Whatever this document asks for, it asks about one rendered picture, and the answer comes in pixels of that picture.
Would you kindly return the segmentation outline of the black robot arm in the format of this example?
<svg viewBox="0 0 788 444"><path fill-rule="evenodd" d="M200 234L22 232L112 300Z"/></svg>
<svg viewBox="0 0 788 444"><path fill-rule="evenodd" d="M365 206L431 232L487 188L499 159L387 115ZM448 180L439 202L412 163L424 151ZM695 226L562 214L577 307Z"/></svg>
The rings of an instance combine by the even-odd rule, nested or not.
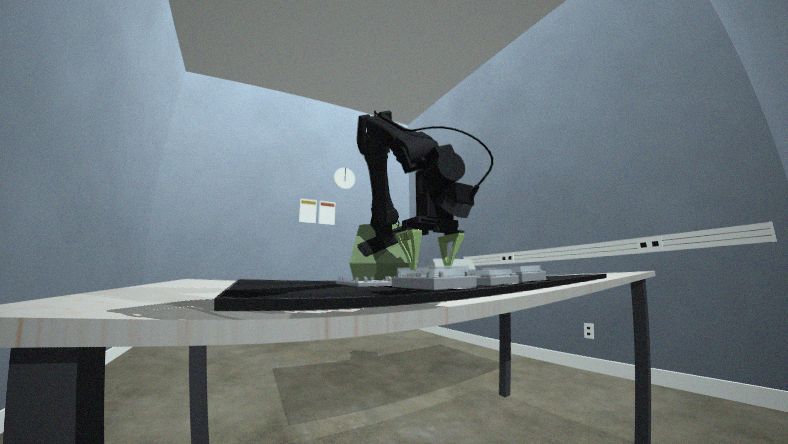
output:
<svg viewBox="0 0 788 444"><path fill-rule="evenodd" d="M379 115L397 124L392 121L391 111L379 112ZM369 170L372 189L370 225L376 234L376 237L357 245L364 256L399 243L396 230L402 226L392 230L399 214L389 192L387 159L390 149L405 174L419 170L415 173L416 195L423 193L417 195L418 216L450 220L454 220L454 216L468 218L474 206L473 186L456 182L463 177L465 164L451 144L439 146L424 132L405 131L381 116L366 114L358 117L357 145Z"/></svg>

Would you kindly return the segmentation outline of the white control panel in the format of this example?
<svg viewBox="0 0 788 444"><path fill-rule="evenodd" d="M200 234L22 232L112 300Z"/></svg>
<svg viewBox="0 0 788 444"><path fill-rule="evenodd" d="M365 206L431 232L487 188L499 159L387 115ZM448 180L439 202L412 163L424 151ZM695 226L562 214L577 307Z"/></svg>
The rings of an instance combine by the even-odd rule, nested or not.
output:
<svg viewBox="0 0 788 444"><path fill-rule="evenodd" d="M442 259L432 259L426 266L444 266L444 264ZM454 259L452 266L469 266L468 271L476 270L471 259Z"/></svg>

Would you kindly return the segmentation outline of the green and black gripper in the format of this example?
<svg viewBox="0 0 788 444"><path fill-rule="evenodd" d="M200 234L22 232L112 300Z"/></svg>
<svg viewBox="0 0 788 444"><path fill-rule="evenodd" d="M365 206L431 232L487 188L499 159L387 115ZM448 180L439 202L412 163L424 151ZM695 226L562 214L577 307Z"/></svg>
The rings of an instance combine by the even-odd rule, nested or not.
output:
<svg viewBox="0 0 788 444"><path fill-rule="evenodd" d="M419 192L421 194L423 192ZM403 220L402 229L396 230L396 239L399 242L411 270L416 270L420 243L422 235L428 235L429 230L444 233L438 237L439 247L444 266L452 266L455 255L464 239L464 230L458 230L458 220L433 218L418 216L417 214L417 195L416 195L416 217ZM450 234L448 234L450 233ZM410 253L408 240L411 240L412 256ZM447 256L447 244L453 241L449 260Z"/></svg>

